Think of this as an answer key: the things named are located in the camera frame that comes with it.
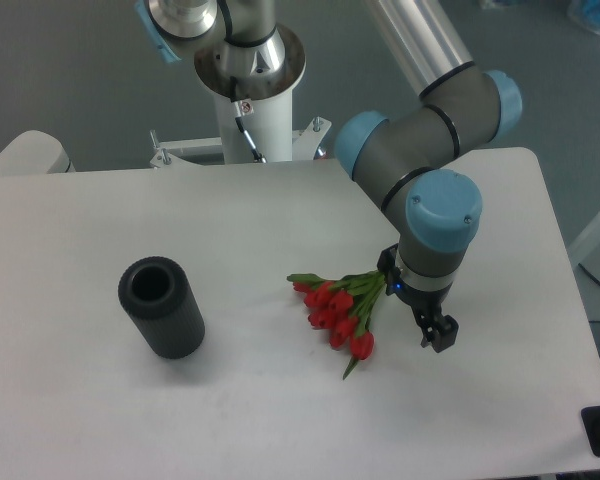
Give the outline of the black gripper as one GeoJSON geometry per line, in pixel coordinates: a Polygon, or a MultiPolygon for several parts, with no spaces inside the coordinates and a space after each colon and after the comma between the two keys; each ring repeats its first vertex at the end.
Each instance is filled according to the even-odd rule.
{"type": "Polygon", "coordinates": [[[395,294],[411,308],[422,332],[421,346],[441,353],[455,344],[459,331],[457,321],[442,311],[442,303],[451,284],[434,291],[422,291],[407,285],[401,280],[401,271],[396,266],[397,248],[398,245],[394,244],[382,250],[377,261],[377,269],[384,277],[385,295],[395,294]]]}

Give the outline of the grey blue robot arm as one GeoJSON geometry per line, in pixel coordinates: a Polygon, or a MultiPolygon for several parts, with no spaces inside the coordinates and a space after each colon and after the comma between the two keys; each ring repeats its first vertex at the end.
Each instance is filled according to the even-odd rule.
{"type": "MultiPolygon", "coordinates": [[[[318,144],[292,129],[292,92],[306,66],[298,37],[271,1],[139,1],[154,48],[194,63],[213,95],[228,164],[309,159],[318,144]]],[[[518,86],[480,70],[436,1],[371,1],[368,9],[421,107],[390,121],[350,119],[335,155],[398,231],[378,261],[388,294],[412,309],[423,344],[443,351],[458,325],[442,311],[476,235],[482,197],[449,164],[509,131],[522,113],[518,86]]]]}

